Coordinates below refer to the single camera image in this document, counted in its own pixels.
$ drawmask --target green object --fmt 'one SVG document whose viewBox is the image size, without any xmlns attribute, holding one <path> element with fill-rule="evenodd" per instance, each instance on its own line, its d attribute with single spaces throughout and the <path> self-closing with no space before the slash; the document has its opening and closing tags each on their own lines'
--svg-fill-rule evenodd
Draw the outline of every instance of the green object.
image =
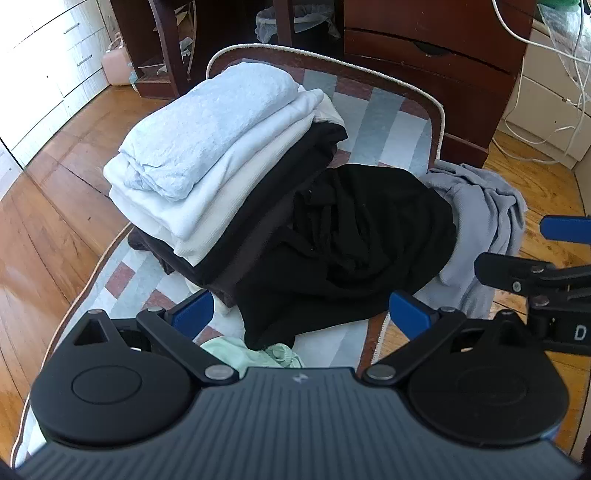
<svg viewBox="0 0 591 480">
<path fill-rule="evenodd" d="M 244 377 L 248 367 L 302 368 L 297 353 L 283 343 L 271 345 L 264 351 L 249 350 L 239 338 L 216 337 L 201 345 L 205 351 L 230 365 Z"/>
<path fill-rule="evenodd" d="M 561 8 L 574 7 L 579 4 L 579 0 L 538 0 L 539 4 L 546 5 L 547 7 L 555 8 L 560 10 Z"/>
</svg>

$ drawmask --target white folded cloth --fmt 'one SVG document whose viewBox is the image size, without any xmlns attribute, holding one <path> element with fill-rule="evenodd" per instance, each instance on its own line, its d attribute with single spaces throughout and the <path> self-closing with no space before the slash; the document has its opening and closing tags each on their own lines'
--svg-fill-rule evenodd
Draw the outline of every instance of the white folded cloth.
<svg viewBox="0 0 591 480">
<path fill-rule="evenodd" d="M 336 112 L 330 99 L 323 95 L 322 102 L 312 114 L 288 127 L 276 139 L 257 152 L 219 189 L 209 207 L 202 213 L 199 221 L 196 222 L 195 228 L 187 240 L 175 236 L 163 223 L 148 213 L 141 204 L 131 202 L 127 196 L 129 189 L 125 192 L 122 191 L 122 189 L 126 188 L 121 182 L 125 162 L 124 159 L 120 158 L 120 155 L 109 162 L 108 169 L 105 167 L 105 177 L 113 185 L 109 196 L 134 225 L 147 234 L 169 244 L 176 255 L 184 257 L 192 266 L 195 266 L 213 248 L 258 182 L 277 164 L 285 152 L 306 133 L 312 121 L 332 122 L 345 126 L 343 119 Z M 179 203 L 186 203 L 191 195 Z M 164 205 L 171 205 L 170 202 L 166 202 L 164 199 L 161 200 Z M 189 210 L 185 211 L 184 214 L 191 215 Z M 173 212 L 169 214 L 162 214 L 161 212 L 158 216 L 172 219 L 173 215 Z"/>
<path fill-rule="evenodd" d="M 186 198 L 238 138 L 297 95 L 293 78 L 271 65 L 227 68 L 131 129 L 119 148 L 126 187 Z"/>
<path fill-rule="evenodd" d="M 187 240 L 195 231 L 197 222 L 219 189 L 256 152 L 268 145 L 290 125 L 310 115 L 322 101 L 323 95 L 320 89 L 300 92 L 289 105 L 251 128 L 230 146 L 222 158 L 195 184 L 191 193 L 182 201 L 170 202 L 153 190 L 129 188 L 125 184 L 125 172 L 129 167 L 129 157 L 123 153 L 105 165 L 103 174 L 111 185 L 131 203 L 154 218 L 174 236 L 181 240 Z"/>
</svg>

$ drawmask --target mint green cloth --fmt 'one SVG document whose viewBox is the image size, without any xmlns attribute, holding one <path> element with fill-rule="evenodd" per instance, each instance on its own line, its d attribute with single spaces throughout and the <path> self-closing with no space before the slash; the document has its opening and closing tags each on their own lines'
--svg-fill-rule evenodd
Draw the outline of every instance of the mint green cloth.
<svg viewBox="0 0 591 480">
<path fill-rule="evenodd" d="M 216 337 L 201 345 L 225 364 L 238 371 L 244 377 L 248 367 L 302 368 L 300 357 L 283 343 L 276 343 L 264 351 L 249 350 L 244 341 L 234 337 Z"/>
</svg>

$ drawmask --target white cable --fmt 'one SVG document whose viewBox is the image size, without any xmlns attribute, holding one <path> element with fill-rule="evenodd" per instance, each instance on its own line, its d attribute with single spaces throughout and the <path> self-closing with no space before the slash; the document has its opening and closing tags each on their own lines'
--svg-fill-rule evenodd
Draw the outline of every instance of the white cable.
<svg viewBox="0 0 591 480">
<path fill-rule="evenodd" d="M 506 152 L 500 145 L 499 142 L 496 141 L 495 137 L 492 137 L 492 142 L 496 145 L 496 147 L 501 151 L 501 153 L 509 158 L 513 158 L 514 160 L 520 160 L 520 161 L 532 161 L 532 162 L 536 162 L 536 163 L 543 163 L 545 165 L 554 165 L 556 163 L 559 163 L 558 160 L 540 160 L 539 158 L 525 158 L 525 157 L 516 157 L 514 155 L 511 155 L 510 153 Z"/>
<path fill-rule="evenodd" d="M 499 19 L 499 22 L 501 22 L 501 25 L 503 25 L 503 28 L 505 30 L 507 30 L 507 32 L 512 37 L 516 38 L 517 40 L 522 41 L 523 43 L 527 43 L 528 45 L 534 45 L 536 47 L 545 48 L 546 50 L 555 51 L 558 55 L 562 55 L 563 57 L 567 57 L 568 59 L 571 59 L 571 60 L 579 61 L 581 63 L 584 63 L 585 65 L 591 65 L 591 60 L 578 59 L 577 57 L 575 57 L 573 55 L 569 55 L 568 53 L 558 50 L 557 48 L 549 47 L 548 45 L 543 45 L 541 43 L 537 43 L 535 41 L 528 40 L 527 38 L 520 37 L 518 34 L 513 32 L 509 27 L 507 27 L 507 24 L 505 23 L 505 21 L 501 17 L 501 13 L 499 12 L 499 7 L 496 4 L 496 0 L 492 0 L 492 6 L 495 9 L 496 17 Z"/>
<path fill-rule="evenodd" d="M 531 141 L 528 140 L 522 136 L 520 136 L 519 134 L 517 134 L 517 132 L 515 132 L 508 124 L 507 119 L 509 118 L 509 115 L 513 113 L 513 111 L 517 108 L 517 104 L 519 103 L 519 95 L 521 93 L 521 83 L 522 83 L 522 79 L 523 79 L 523 69 L 524 69 L 524 63 L 525 63 L 525 59 L 523 59 L 522 63 L 521 63 L 521 72 L 519 74 L 519 83 L 517 86 L 517 97 L 515 98 L 515 105 L 513 106 L 513 108 L 507 113 L 507 115 L 505 115 L 505 127 L 507 128 L 507 130 L 509 130 L 509 132 L 511 132 L 515 137 L 519 138 L 521 141 L 526 142 L 530 145 L 541 145 L 543 143 L 546 143 L 550 137 L 552 135 L 554 135 L 556 132 L 560 132 L 563 130 L 568 130 L 568 129 L 573 129 L 573 134 L 570 136 L 569 139 L 569 143 L 567 144 L 566 149 L 563 152 L 564 157 L 567 156 L 570 148 L 572 147 L 573 143 L 574 143 L 574 138 L 576 137 L 577 133 L 579 133 L 579 130 L 581 128 L 581 126 L 583 125 L 583 121 L 584 121 L 584 115 L 585 115 L 585 108 L 586 108 L 586 95 L 585 95 L 585 88 L 587 86 L 587 81 L 589 80 L 589 72 L 591 72 L 591 67 L 587 67 L 587 75 L 585 77 L 585 81 L 583 83 L 583 80 L 581 78 L 580 72 L 579 72 L 579 66 L 578 63 L 582 62 L 585 63 L 587 65 L 591 65 L 591 50 L 589 52 L 589 60 L 583 60 L 583 59 L 579 59 L 578 57 L 576 57 L 576 52 L 577 49 L 579 48 L 579 44 L 580 44 L 580 40 L 581 37 L 583 35 L 583 27 L 584 27 L 584 5 L 583 5 L 583 0 L 580 0 L 580 7 L 581 7 L 581 12 L 580 12 L 580 24 L 579 24 L 579 35 L 577 36 L 577 41 L 574 45 L 574 49 L 573 49 L 573 55 L 568 55 L 556 48 L 552 48 L 552 47 L 548 47 L 547 45 L 543 45 L 537 42 L 533 42 L 531 40 L 527 40 L 525 38 L 520 37 L 519 35 L 517 35 L 516 33 L 514 33 L 505 23 L 505 21 L 503 20 L 503 18 L 501 17 L 501 13 L 499 12 L 499 8 L 496 4 L 496 0 L 492 0 L 492 5 L 493 8 L 495 10 L 496 16 L 499 19 L 499 22 L 501 23 L 501 25 L 505 28 L 505 30 L 507 30 L 513 37 L 515 37 L 517 40 L 520 40 L 526 44 L 529 45 L 534 45 L 537 47 L 541 47 L 541 48 L 545 48 L 546 50 L 550 50 L 550 51 L 555 51 L 558 54 L 561 54 L 565 57 L 571 58 L 574 60 L 574 68 L 575 68 L 575 72 L 577 74 L 577 80 L 578 80 L 578 84 L 579 84 L 579 99 L 577 101 L 577 113 L 579 113 L 579 105 L 581 103 L 581 98 L 583 100 L 583 105 L 582 105 L 582 110 L 580 112 L 579 118 L 578 118 L 578 122 L 576 126 L 568 126 L 568 127 L 560 127 L 555 129 L 546 139 L 541 140 L 541 141 Z M 555 164 L 558 163 L 557 160 L 553 160 L 553 161 L 546 161 L 546 160 L 539 160 L 537 158 L 523 158 L 523 157 L 516 157 L 514 155 L 508 154 L 503 148 L 501 148 L 501 146 L 498 144 L 498 142 L 496 141 L 495 138 L 492 139 L 493 143 L 496 145 L 496 147 L 507 157 L 509 158 L 513 158 L 516 160 L 521 160 L 521 161 L 535 161 L 537 163 L 546 163 L 546 164 Z"/>
</svg>

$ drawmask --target drawer handle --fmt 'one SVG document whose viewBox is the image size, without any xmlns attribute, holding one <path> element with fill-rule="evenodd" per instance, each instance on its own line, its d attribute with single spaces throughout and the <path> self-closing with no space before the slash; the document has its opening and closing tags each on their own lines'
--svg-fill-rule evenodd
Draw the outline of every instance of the drawer handle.
<svg viewBox="0 0 591 480">
<path fill-rule="evenodd" d="M 422 41 L 413 41 L 414 46 L 421 50 L 423 53 L 426 53 L 430 57 L 443 57 L 444 55 L 448 55 L 451 52 L 442 47 L 436 47 L 435 45 L 431 45 L 429 43 L 423 43 Z"/>
<path fill-rule="evenodd" d="M 78 22 L 76 25 L 72 25 L 70 28 L 68 28 L 65 32 L 64 35 L 66 35 L 68 32 L 71 32 L 72 30 L 74 30 L 76 27 L 80 26 L 80 22 Z"/>
<path fill-rule="evenodd" d="M 92 53 L 90 55 L 88 55 L 84 60 L 79 61 L 76 66 L 79 67 L 80 65 L 82 65 L 84 62 L 89 61 L 92 58 Z"/>
</svg>

